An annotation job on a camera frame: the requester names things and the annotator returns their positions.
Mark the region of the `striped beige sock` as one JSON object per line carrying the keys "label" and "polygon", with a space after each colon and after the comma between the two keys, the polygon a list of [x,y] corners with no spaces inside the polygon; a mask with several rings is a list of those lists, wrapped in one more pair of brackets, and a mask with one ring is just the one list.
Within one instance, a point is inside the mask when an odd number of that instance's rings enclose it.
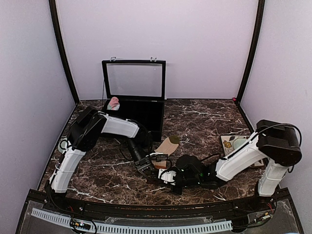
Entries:
{"label": "striped beige sock", "polygon": [[155,149],[153,153],[160,152],[160,153],[168,154],[169,159],[167,161],[161,161],[161,162],[152,161],[154,167],[156,169],[170,168],[172,166],[172,160],[170,159],[170,155],[176,151],[179,144],[180,144],[180,138],[176,135],[169,136],[165,140],[163,140],[160,146],[157,149]]}

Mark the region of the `pink patterned sock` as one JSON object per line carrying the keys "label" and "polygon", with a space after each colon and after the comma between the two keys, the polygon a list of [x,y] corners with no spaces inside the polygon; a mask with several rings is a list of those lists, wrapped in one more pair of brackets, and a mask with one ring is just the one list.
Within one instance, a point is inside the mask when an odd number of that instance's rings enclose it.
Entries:
{"label": "pink patterned sock", "polygon": [[119,99],[117,97],[112,97],[107,105],[107,110],[117,111],[120,108]]}

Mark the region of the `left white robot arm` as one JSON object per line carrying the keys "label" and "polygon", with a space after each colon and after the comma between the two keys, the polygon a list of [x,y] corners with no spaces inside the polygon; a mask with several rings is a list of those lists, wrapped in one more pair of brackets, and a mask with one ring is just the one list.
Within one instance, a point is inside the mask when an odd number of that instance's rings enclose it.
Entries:
{"label": "left white robot arm", "polygon": [[68,200],[60,194],[67,192],[81,159],[103,136],[125,139],[137,171],[145,178],[152,176],[155,169],[150,160],[153,142],[148,130],[136,120],[111,116],[89,106],[74,120],[67,137],[60,142],[62,155],[45,185],[47,192],[56,193],[49,203],[57,212],[63,213],[69,208]]}

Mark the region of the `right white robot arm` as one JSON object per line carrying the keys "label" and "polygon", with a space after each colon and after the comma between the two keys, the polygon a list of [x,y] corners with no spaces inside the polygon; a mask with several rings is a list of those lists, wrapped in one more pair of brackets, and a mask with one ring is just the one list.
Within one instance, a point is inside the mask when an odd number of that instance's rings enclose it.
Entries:
{"label": "right white robot arm", "polygon": [[254,212],[260,211],[267,205],[267,197],[274,194],[287,170],[301,160],[302,134],[292,124],[265,119],[256,127],[241,146],[212,164],[205,166],[197,157],[183,155],[174,167],[159,172],[158,178],[178,195],[184,187],[190,186],[215,190],[252,164],[267,158],[269,162],[257,183],[256,195],[249,200],[249,208]]}

